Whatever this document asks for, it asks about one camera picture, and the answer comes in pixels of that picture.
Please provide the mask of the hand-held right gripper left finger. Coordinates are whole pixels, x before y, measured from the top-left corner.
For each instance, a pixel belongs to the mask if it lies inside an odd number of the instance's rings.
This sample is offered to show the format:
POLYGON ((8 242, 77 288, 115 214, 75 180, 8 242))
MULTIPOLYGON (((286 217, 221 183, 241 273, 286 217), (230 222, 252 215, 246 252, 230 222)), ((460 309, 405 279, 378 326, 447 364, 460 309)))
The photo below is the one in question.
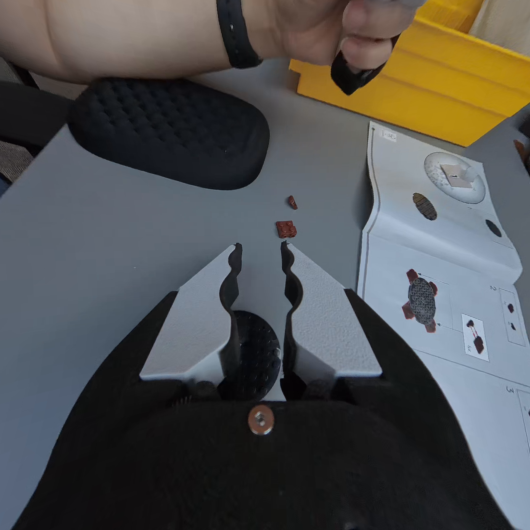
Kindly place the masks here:
POLYGON ((240 365, 232 305, 242 245, 230 245, 183 284, 140 372, 143 381, 223 381, 240 365))

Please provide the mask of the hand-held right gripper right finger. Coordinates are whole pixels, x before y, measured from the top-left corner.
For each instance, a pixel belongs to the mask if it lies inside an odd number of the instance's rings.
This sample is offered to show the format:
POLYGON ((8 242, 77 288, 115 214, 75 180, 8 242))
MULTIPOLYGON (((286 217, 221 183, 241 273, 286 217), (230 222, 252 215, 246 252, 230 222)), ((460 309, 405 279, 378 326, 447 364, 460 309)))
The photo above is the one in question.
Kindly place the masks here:
POLYGON ((281 244, 291 303, 283 373, 300 379, 375 378, 382 369, 344 286, 292 243, 281 244))

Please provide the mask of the black round studded plate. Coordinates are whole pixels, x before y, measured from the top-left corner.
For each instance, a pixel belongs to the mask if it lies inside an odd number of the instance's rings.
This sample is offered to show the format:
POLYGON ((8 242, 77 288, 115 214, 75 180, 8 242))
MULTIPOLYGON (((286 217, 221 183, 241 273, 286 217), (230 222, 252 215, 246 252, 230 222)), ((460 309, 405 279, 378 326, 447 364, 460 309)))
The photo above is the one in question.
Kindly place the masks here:
POLYGON ((232 378, 218 386, 222 400, 260 401, 273 388, 281 367, 279 340, 270 324, 260 316, 235 311, 240 364, 232 378))

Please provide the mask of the grey desk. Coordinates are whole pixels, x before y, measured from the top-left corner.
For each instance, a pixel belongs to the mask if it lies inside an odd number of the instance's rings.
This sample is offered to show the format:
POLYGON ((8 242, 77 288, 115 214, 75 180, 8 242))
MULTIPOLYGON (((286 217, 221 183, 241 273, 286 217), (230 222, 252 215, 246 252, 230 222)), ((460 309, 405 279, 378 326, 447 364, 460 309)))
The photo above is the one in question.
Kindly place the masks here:
POLYGON ((268 121, 244 188, 107 161, 66 124, 1 198, 1 529, 517 529, 427 366, 357 293, 370 122, 286 70, 199 79, 268 121), (380 376, 284 375, 283 242, 344 286, 380 376), (280 343, 271 391, 141 380, 180 287, 236 243, 232 311, 280 343))

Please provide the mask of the person's left hand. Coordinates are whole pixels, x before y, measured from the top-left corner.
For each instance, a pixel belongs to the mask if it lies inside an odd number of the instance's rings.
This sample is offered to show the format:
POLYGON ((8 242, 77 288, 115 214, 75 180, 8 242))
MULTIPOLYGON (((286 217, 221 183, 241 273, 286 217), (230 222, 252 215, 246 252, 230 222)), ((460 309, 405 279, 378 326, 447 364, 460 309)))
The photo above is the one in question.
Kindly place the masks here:
POLYGON ((386 63, 392 38, 417 9, 404 1, 242 1, 249 41, 262 59, 331 65, 341 52, 353 71, 386 63))

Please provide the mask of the yellow plastic bin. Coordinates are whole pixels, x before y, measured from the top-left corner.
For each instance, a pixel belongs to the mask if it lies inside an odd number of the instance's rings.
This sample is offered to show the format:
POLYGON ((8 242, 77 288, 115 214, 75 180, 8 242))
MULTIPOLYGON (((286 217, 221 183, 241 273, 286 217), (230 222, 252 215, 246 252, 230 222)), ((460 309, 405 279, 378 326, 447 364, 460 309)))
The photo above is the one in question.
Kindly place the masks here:
POLYGON ((529 56, 469 34, 482 1, 427 1, 388 64, 347 96, 330 67, 292 59, 297 93, 467 147, 529 103, 529 56))

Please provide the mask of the white instruction booklet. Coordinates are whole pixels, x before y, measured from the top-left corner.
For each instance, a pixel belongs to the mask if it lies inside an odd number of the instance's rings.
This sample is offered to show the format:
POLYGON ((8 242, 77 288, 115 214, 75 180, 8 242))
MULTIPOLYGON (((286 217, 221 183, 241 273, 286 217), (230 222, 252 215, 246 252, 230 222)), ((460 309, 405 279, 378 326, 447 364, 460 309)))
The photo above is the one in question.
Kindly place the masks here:
POLYGON ((483 165, 371 121, 367 166, 357 293, 422 359, 498 505, 529 529, 523 269, 483 165))

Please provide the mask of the black wristband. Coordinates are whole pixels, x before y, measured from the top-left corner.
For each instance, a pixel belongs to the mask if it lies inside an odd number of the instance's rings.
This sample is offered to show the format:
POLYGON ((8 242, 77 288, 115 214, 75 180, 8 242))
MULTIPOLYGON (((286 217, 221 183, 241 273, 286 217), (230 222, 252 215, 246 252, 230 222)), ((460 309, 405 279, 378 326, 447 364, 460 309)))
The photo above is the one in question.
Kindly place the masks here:
POLYGON ((241 1, 216 1, 217 18, 229 64, 237 70, 258 67, 263 59, 248 37, 241 1))

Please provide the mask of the black padded wrist rest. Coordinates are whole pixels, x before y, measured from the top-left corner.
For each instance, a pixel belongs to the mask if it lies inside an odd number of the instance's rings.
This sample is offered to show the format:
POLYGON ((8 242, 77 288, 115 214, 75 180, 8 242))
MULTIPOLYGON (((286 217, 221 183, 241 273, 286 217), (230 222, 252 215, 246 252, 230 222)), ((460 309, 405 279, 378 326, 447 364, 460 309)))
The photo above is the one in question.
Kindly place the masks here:
POLYGON ((185 79, 98 80, 74 101, 67 125, 97 157, 212 190, 254 182, 270 142, 258 108, 185 79))

